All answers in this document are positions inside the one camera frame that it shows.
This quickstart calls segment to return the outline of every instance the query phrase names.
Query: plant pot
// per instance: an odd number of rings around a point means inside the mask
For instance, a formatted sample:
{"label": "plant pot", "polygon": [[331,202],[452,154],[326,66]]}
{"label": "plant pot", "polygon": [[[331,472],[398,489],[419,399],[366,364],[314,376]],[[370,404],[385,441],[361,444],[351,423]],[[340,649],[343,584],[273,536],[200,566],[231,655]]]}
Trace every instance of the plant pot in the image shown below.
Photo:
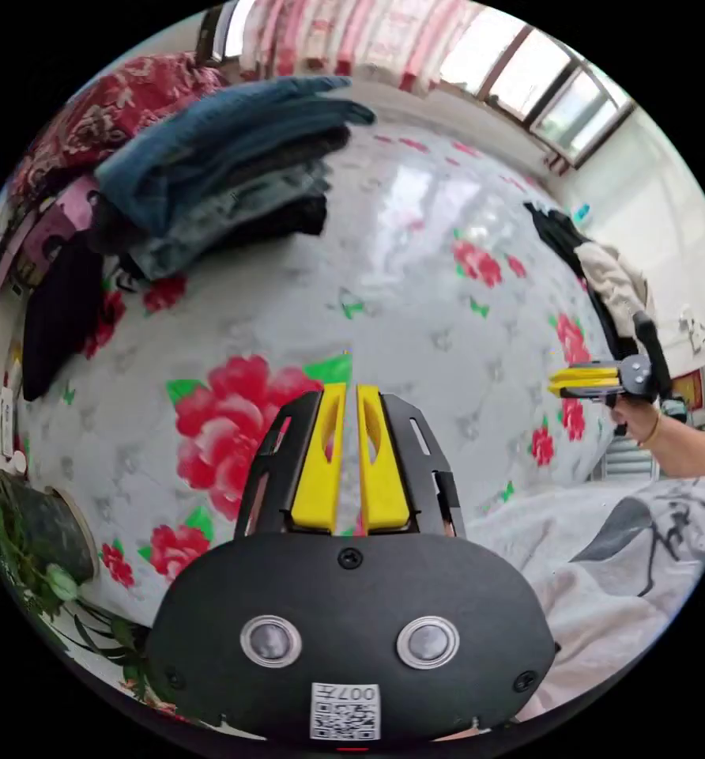
{"label": "plant pot", "polygon": [[73,499],[62,490],[49,488],[41,493],[7,473],[4,476],[21,513],[30,552],[42,570],[57,564],[76,585],[98,576],[97,548]]}

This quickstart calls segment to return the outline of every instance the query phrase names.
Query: qr code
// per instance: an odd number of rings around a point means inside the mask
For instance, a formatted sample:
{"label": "qr code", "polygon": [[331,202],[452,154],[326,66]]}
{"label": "qr code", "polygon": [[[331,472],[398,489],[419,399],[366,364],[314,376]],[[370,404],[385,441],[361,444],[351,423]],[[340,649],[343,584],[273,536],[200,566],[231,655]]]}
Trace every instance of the qr code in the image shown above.
{"label": "qr code", "polygon": [[314,683],[311,738],[375,741],[379,738],[379,687]]}

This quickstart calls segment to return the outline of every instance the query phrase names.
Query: screw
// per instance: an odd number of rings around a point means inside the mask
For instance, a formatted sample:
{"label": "screw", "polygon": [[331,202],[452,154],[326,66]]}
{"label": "screw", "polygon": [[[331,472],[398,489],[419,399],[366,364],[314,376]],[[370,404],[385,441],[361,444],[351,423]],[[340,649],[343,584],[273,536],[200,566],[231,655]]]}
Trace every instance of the screw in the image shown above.
{"label": "screw", "polygon": [[527,670],[526,672],[522,672],[513,681],[513,690],[516,693],[524,693],[529,690],[535,682],[537,682],[537,673],[532,670]]}
{"label": "screw", "polygon": [[166,668],[165,677],[174,690],[183,690],[186,686],[184,678],[172,666]]}
{"label": "screw", "polygon": [[343,569],[358,569],[363,564],[363,554],[357,548],[345,548],[339,552],[337,561]]}

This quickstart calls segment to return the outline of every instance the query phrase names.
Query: beige clothing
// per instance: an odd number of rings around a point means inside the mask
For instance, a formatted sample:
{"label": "beige clothing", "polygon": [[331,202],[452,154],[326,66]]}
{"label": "beige clothing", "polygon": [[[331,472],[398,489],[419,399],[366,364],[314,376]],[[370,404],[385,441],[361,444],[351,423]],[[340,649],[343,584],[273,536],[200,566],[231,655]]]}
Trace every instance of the beige clothing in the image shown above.
{"label": "beige clothing", "polygon": [[592,289],[600,296],[619,337],[634,338],[632,316],[645,311],[655,320],[652,293],[643,273],[609,245],[584,243],[574,251]]}

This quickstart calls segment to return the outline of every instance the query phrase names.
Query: floral bedsheet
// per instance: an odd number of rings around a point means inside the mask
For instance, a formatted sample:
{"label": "floral bedsheet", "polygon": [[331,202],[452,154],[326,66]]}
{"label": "floral bedsheet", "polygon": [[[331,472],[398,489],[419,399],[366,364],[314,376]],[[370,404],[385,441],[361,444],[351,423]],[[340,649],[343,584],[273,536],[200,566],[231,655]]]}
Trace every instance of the floral bedsheet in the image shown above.
{"label": "floral bedsheet", "polygon": [[[151,625],[170,582],[231,539],[248,468],[282,403],[328,382],[419,406],[467,519],[541,483],[586,480],[612,426],[546,390],[609,357],[576,276],[522,207],[534,182],[413,119],[356,130],[330,162],[320,238],[203,259],[154,287],[109,270],[104,324],[21,404],[29,477],[67,490],[102,559],[85,597]],[[354,392],[337,529],[356,529]]]}

